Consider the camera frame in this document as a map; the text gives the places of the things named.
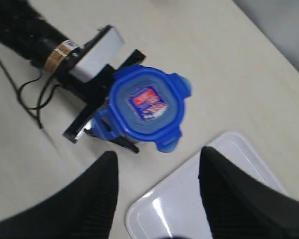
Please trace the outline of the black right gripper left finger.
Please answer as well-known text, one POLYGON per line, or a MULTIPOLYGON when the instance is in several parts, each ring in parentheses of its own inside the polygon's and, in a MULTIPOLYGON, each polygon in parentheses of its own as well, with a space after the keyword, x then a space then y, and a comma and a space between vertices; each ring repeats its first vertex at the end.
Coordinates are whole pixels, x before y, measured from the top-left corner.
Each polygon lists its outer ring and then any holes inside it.
POLYGON ((107 239, 118 192, 118 156, 106 151, 53 196, 0 221, 0 239, 107 239))

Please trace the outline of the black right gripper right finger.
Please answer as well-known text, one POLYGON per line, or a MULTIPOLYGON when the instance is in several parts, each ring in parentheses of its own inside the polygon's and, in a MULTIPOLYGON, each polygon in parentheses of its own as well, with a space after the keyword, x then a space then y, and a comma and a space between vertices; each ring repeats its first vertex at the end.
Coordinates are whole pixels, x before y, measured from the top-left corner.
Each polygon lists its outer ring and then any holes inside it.
POLYGON ((200 152, 198 179, 214 239, 299 239, 299 201, 259 182, 211 146, 200 152))

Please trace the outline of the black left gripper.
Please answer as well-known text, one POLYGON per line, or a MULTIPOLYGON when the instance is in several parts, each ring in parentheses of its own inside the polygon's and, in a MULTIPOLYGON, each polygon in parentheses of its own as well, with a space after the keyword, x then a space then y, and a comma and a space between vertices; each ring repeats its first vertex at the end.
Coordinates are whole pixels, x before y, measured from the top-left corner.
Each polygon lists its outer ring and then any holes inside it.
MULTIPOLYGON (((142 52, 135 49, 116 71, 135 64, 141 64, 145 58, 146 56, 142 52)), ((62 62, 57 68, 57 81, 60 85, 73 96, 86 103, 86 106, 62 134, 70 142, 76 143, 84 134, 101 139, 92 132, 92 118, 95 112, 107 101, 104 99, 114 82, 114 72, 115 69, 109 64, 104 66, 94 63, 74 65, 70 61, 62 62)), ((105 139, 105 141, 126 148, 133 153, 139 153, 140 151, 135 143, 122 135, 105 139)))

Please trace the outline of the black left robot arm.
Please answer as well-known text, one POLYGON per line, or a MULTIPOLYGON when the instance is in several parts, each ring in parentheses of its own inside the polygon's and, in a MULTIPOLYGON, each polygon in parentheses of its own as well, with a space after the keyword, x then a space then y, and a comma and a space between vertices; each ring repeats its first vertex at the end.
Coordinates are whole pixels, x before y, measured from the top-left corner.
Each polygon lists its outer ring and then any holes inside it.
POLYGON ((47 89, 63 88, 85 103, 85 107, 64 131, 64 137, 77 142, 79 135, 92 133, 92 116, 104 104, 117 69, 110 60, 124 45, 112 25, 102 27, 83 46, 51 25, 27 0, 0 0, 0 43, 48 74, 34 107, 22 99, 23 86, 14 86, 17 101, 42 128, 40 111, 49 102, 47 89))

